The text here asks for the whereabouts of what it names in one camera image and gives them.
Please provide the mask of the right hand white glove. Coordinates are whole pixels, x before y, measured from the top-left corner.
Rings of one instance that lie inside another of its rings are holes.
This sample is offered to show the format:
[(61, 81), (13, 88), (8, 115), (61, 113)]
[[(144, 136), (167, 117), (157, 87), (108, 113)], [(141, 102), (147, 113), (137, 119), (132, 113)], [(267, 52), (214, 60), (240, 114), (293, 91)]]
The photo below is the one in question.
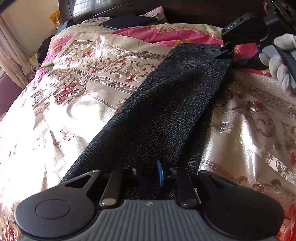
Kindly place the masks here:
[[(274, 44), (282, 50), (293, 50), (295, 49), (295, 35), (284, 34), (279, 36), (274, 39)], [(260, 53), (259, 59), (263, 65), (269, 67), (271, 76), (278, 80), (284, 92), (291, 97), (295, 97), (295, 91), (292, 88), (292, 75), (283, 59), (277, 55), (269, 58), (265, 53)]]

